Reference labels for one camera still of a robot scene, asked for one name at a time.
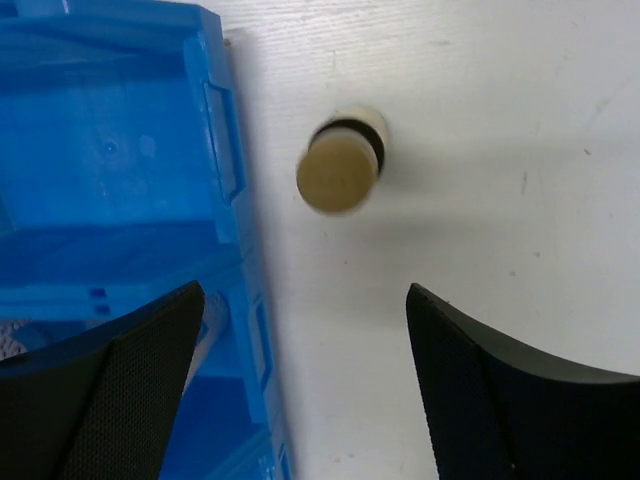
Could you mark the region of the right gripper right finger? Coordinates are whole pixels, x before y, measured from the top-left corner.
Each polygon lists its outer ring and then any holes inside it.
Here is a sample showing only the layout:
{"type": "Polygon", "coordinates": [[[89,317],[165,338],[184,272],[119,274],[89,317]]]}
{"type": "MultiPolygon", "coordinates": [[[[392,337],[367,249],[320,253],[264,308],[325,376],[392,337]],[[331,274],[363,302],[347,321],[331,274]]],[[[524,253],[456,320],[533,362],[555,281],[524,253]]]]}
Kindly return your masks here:
{"type": "Polygon", "coordinates": [[[638,478],[638,377],[536,349],[417,283],[406,318],[440,478],[638,478]]]}

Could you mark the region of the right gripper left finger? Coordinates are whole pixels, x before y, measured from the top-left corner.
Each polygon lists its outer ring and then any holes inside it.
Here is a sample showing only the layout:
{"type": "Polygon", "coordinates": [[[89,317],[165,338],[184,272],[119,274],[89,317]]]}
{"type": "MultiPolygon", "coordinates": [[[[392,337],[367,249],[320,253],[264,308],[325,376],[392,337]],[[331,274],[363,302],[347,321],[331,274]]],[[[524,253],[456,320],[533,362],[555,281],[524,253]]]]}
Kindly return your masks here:
{"type": "Polygon", "coordinates": [[[204,304],[190,282],[2,361],[2,478],[158,478],[204,304]]]}

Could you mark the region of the brown bottle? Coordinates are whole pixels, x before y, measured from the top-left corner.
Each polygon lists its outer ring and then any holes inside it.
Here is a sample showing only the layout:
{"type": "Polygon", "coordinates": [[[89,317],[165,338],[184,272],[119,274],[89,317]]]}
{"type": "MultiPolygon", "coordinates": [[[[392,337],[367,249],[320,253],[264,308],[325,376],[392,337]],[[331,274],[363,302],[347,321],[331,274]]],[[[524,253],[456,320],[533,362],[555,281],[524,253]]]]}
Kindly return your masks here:
{"type": "Polygon", "coordinates": [[[384,170],[389,141],[377,109],[348,105],[335,110],[311,135],[298,162],[296,185],[304,202],[327,215],[360,208],[384,170]]]}

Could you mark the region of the white blue can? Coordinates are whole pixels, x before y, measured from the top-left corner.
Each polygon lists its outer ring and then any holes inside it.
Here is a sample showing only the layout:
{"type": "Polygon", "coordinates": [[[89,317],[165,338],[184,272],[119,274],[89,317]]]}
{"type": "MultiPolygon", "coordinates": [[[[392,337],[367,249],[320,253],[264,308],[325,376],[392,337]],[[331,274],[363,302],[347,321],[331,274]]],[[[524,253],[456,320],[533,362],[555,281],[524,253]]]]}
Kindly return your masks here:
{"type": "Polygon", "coordinates": [[[198,370],[206,360],[213,345],[226,330],[230,318],[227,300],[219,292],[205,296],[200,331],[191,358],[182,394],[186,393],[198,370]]]}

